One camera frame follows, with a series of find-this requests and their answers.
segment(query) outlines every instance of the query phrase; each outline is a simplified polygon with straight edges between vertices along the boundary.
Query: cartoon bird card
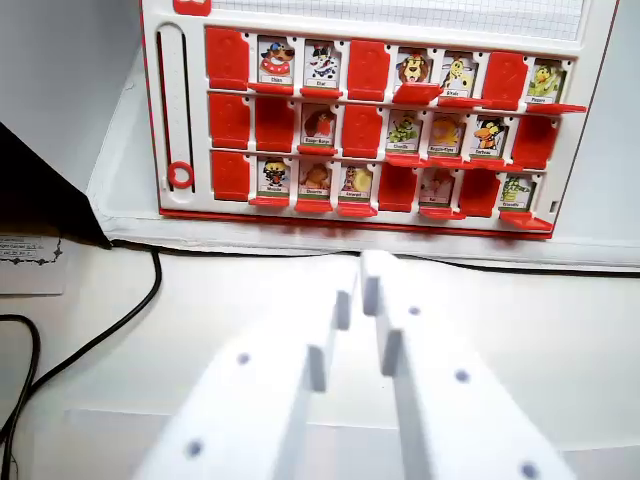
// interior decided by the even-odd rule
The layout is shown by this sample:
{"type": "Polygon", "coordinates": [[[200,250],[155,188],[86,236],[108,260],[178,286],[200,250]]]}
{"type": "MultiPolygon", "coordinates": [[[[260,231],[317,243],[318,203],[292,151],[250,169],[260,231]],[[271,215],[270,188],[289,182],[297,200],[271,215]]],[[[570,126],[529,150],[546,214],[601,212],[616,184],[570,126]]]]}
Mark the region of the cartoon bird card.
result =
{"type": "Polygon", "coordinates": [[[508,130],[509,127],[504,124],[504,119],[502,118],[478,117],[469,155],[500,158],[504,150],[508,130]]]}
{"type": "Polygon", "coordinates": [[[525,101],[556,103],[562,93],[566,73],[558,60],[536,59],[525,101]]]}
{"type": "Polygon", "coordinates": [[[288,197],[291,177],[282,157],[258,157],[258,196],[288,197]]]}
{"type": "Polygon", "coordinates": [[[304,45],[304,86],[338,88],[341,58],[333,42],[307,40],[304,45]]]}
{"type": "Polygon", "coordinates": [[[478,64],[473,55],[465,52],[446,51],[440,73],[441,97],[470,97],[476,81],[478,64]]]}
{"type": "Polygon", "coordinates": [[[448,207],[455,177],[447,168],[427,168],[422,175],[418,203],[421,207],[448,207]]]}
{"type": "Polygon", "coordinates": [[[336,134],[336,114],[329,105],[302,105],[300,143],[316,147],[333,147],[336,134]]]}
{"type": "Polygon", "coordinates": [[[464,131],[467,127],[462,116],[453,113],[436,113],[431,123],[429,153],[437,155],[460,155],[464,131]]]}
{"type": "Polygon", "coordinates": [[[396,63],[395,90],[403,83],[429,83],[431,59],[425,49],[400,47],[396,63]]]}
{"type": "Polygon", "coordinates": [[[293,84],[295,50],[284,37],[258,37],[258,81],[293,84]]]}
{"type": "Polygon", "coordinates": [[[298,197],[311,200],[329,200],[331,170],[326,163],[300,162],[298,197]]]}
{"type": "Polygon", "coordinates": [[[369,171],[366,165],[362,167],[343,165],[340,172],[341,187],[338,201],[368,202],[371,197],[372,183],[373,172],[369,171]]]}
{"type": "Polygon", "coordinates": [[[387,132],[387,151],[398,153],[415,153],[420,145],[422,120],[416,112],[408,110],[391,110],[389,130],[387,132]]]}
{"type": "Polygon", "coordinates": [[[507,176],[500,194],[498,208],[510,212],[528,212],[535,189],[536,183],[531,177],[507,176]]]}

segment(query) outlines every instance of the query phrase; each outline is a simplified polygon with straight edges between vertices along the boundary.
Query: cartoon dog card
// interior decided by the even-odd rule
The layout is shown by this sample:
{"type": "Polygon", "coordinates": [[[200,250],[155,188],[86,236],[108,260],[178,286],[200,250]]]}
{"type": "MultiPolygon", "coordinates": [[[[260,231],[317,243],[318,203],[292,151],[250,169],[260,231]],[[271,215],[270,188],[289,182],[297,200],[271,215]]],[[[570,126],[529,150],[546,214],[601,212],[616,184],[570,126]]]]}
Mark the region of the cartoon dog card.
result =
{"type": "Polygon", "coordinates": [[[368,202],[371,197],[371,184],[373,172],[366,166],[355,167],[343,165],[340,172],[340,194],[338,201],[342,202],[368,202]]]}
{"type": "Polygon", "coordinates": [[[562,63],[554,60],[537,59],[529,81],[527,103],[556,103],[564,84],[566,72],[562,63]]]}
{"type": "Polygon", "coordinates": [[[460,155],[466,126],[460,115],[436,113],[431,123],[427,151],[438,155],[460,155]]]}
{"type": "Polygon", "coordinates": [[[318,147],[332,147],[336,133],[336,114],[329,105],[302,105],[300,143],[318,147]]]}
{"type": "Polygon", "coordinates": [[[290,183],[282,157],[258,157],[258,196],[288,197],[290,183]]]}
{"type": "Polygon", "coordinates": [[[478,117],[473,132],[473,145],[469,155],[476,157],[500,158],[504,149],[508,127],[502,118],[478,117]]]}
{"type": "Polygon", "coordinates": [[[431,60],[427,56],[427,51],[401,47],[398,50],[396,71],[396,90],[403,83],[429,83],[431,60]]]}
{"type": "Polygon", "coordinates": [[[333,42],[307,40],[304,45],[305,87],[338,88],[340,59],[333,42]]]}
{"type": "Polygon", "coordinates": [[[298,196],[313,200],[329,200],[331,170],[324,163],[300,162],[298,196]]]}
{"type": "Polygon", "coordinates": [[[445,52],[440,74],[442,97],[470,97],[478,64],[470,53],[445,52]]]}
{"type": "Polygon", "coordinates": [[[389,115],[389,130],[387,132],[387,151],[414,153],[420,145],[422,120],[416,117],[416,112],[392,110],[389,115]]]}
{"type": "Polygon", "coordinates": [[[511,212],[528,212],[536,183],[531,177],[507,176],[502,187],[498,208],[511,212]]]}
{"type": "Polygon", "coordinates": [[[258,81],[291,85],[295,53],[284,37],[258,37],[258,81]]]}
{"type": "Polygon", "coordinates": [[[425,169],[418,203],[421,207],[448,207],[454,183],[455,178],[446,168],[425,169]]]}

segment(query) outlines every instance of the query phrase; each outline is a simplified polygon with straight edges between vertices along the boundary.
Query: red plastic shelf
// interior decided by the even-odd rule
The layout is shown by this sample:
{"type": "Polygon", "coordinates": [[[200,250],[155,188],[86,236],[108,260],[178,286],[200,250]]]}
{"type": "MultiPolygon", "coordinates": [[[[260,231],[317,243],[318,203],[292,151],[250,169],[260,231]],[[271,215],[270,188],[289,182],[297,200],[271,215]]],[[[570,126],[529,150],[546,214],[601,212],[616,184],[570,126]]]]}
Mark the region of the red plastic shelf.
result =
{"type": "Polygon", "coordinates": [[[529,103],[527,112],[544,115],[560,115],[562,113],[586,113],[587,107],[581,105],[566,105],[564,103],[529,103]]]}
{"type": "Polygon", "coordinates": [[[471,168],[484,168],[486,170],[500,172],[521,172],[523,168],[520,165],[506,165],[502,158],[478,158],[471,157],[469,162],[471,168]]]}
{"type": "Polygon", "coordinates": [[[456,213],[451,207],[420,207],[420,215],[432,220],[464,220],[464,213],[456,213]]]}
{"type": "Polygon", "coordinates": [[[329,200],[299,198],[295,206],[295,211],[302,213],[327,213],[333,211],[333,207],[331,207],[329,200]]]}
{"type": "Polygon", "coordinates": [[[300,95],[307,98],[340,98],[343,94],[337,88],[302,87],[300,95]]]}
{"type": "Polygon", "coordinates": [[[465,97],[438,98],[439,107],[473,108],[473,107],[489,107],[490,105],[491,105],[491,100],[483,100],[482,98],[465,98],[465,97]]]}
{"type": "Polygon", "coordinates": [[[245,91],[249,81],[249,44],[236,30],[207,27],[205,32],[209,87],[245,91]]]}
{"type": "Polygon", "coordinates": [[[378,211],[368,203],[339,203],[338,215],[343,217],[375,217],[378,211]]]}
{"type": "Polygon", "coordinates": [[[249,200],[249,205],[256,207],[288,207],[289,197],[256,197],[253,200],[249,200]]]}
{"type": "Polygon", "coordinates": [[[293,85],[275,85],[273,83],[250,82],[249,88],[258,93],[271,93],[274,95],[293,95],[293,85]]]}
{"type": "Polygon", "coordinates": [[[421,159],[419,153],[387,153],[384,158],[394,167],[424,168],[429,166],[429,162],[421,159]]]}
{"type": "Polygon", "coordinates": [[[403,83],[393,96],[393,103],[425,105],[444,92],[433,83],[403,83]]]}
{"type": "Polygon", "coordinates": [[[333,147],[316,147],[313,145],[298,145],[298,152],[305,155],[324,155],[325,157],[332,157],[338,150],[333,147]]]}
{"type": "Polygon", "coordinates": [[[193,185],[193,168],[187,162],[173,162],[169,165],[169,183],[175,188],[191,188],[193,185]],[[181,182],[178,180],[177,170],[187,172],[188,178],[181,182]]]}
{"type": "Polygon", "coordinates": [[[500,220],[522,230],[537,230],[540,232],[553,230],[553,224],[534,218],[531,212],[500,212],[500,220]]]}
{"type": "Polygon", "coordinates": [[[469,162],[462,160],[462,157],[448,157],[446,155],[429,155],[427,160],[428,167],[443,167],[443,168],[473,168],[469,165],[469,162]]]}

